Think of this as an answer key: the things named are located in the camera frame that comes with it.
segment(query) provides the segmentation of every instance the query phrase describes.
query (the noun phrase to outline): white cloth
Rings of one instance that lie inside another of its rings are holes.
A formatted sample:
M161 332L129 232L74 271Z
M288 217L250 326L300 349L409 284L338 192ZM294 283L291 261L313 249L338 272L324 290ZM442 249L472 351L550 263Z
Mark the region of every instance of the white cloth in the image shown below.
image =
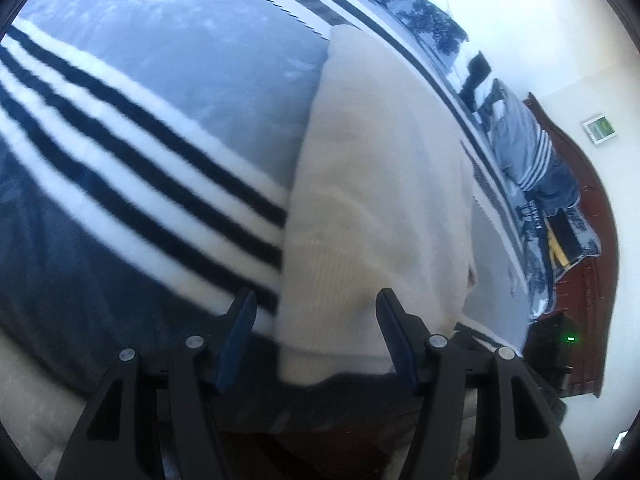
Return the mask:
M0 330L0 420L27 463L53 480L84 401Z
M383 287L432 333L450 335L475 279L462 135L390 47L332 29L285 229L283 380L391 370L374 309Z

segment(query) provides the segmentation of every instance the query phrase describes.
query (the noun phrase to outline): wooden bed frame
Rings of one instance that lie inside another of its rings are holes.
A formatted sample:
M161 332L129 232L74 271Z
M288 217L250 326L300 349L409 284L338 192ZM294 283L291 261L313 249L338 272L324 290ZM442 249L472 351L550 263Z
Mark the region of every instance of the wooden bed frame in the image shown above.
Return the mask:
M580 147L549 118L533 94L529 94L525 104L548 131L559 155L580 183L580 209L602 243L602 256L585 258L558 283L556 309L578 326L578 344L572 348L570 358L573 371L564 395L599 397L618 285L618 235L613 211L595 168Z

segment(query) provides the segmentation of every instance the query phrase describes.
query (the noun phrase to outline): black device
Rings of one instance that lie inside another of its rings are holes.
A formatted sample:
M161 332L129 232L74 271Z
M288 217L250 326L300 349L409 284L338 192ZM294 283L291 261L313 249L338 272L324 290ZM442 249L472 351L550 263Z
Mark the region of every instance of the black device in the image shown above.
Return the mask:
M524 360L558 394L567 389L573 348L580 343L577 325L564 312L556 312L531 325L522 350Z
M234 380L256 309L245 289L215 340L193 335L148 356L122 350L87 403L56 480L161 480L168 458L182 480L231 480L204 399ZM401 479L452 477L469 387L478 389L471 478L578 479L552 410L513 350L432 335L390 289L378 294L376 315L397 373L424 398Z

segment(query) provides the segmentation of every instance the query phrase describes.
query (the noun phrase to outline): white sweater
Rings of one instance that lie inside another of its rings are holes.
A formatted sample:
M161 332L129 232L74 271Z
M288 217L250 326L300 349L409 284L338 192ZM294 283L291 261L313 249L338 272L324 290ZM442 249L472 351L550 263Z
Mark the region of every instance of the white sweater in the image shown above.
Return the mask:
M475 280L461 136L390 47L333 28L285 230L283 380L390 371L374 309L383 287L432 333L450 335Z

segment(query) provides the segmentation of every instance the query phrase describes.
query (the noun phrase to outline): metal screw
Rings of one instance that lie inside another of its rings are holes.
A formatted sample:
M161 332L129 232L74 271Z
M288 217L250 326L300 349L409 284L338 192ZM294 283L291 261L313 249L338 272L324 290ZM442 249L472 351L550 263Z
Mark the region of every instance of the metal screw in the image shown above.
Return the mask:
M511 350L511 348L509 348L508 346L501 346L498 349L498 355L506 361L511 361L514 357L516 357L516 352Z
M187 341L185 341L185 344L189 348L200 348L204 344L204 339L201 338L199 335L192 335L191 337L187 338Z
M434 348L444 348L447 345L447 338L443 335L432 335L429 338L429 344Z
M136 351L133 348L125 348L119 355L121 361L131 361L135 356Z

